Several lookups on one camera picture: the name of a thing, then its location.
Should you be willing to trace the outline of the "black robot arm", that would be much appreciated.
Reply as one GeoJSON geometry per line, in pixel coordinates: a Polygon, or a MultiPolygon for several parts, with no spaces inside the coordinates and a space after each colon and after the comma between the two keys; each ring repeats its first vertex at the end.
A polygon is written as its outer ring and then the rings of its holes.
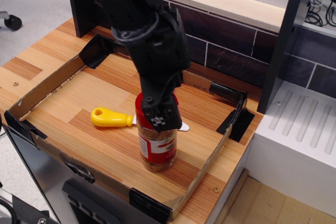
{"type": "Polygon", "coordinates": [[[146,120],[159,132],[179,129],[182,119],[173,93],[191,64],[179,11],[163,6],[163,0],[94,1],[139,73],[146,120]]]}

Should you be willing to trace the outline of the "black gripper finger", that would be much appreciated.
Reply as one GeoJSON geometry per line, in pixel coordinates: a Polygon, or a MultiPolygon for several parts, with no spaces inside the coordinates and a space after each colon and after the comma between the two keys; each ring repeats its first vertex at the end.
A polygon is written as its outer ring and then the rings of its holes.
{"type": "Polygon", "coordinates": [[[182,119],[178,109],[178,101],[175,94],[170,94],[161,103],[161,110],[164,124],[162,130],[179,129],[182,126],[182,119]]]}
{"type": "Polygon", "coordinates": [[[166,119],[160,108],[154,104],[152,97],[142,97],[141,109],[149,124],[158,132],[166,131],[166,119]]]}

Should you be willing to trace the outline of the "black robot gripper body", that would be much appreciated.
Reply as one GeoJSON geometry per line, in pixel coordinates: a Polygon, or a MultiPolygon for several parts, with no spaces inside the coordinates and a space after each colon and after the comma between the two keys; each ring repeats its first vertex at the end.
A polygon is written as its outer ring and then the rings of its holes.
{"type": "Polygon", "coordinates": [[[162,7],[151,24],[138,30],[112,29],[114,38],[128,50],[140,75],[146,103],[169,99],[191,65],[180,12],[162,7]]]}

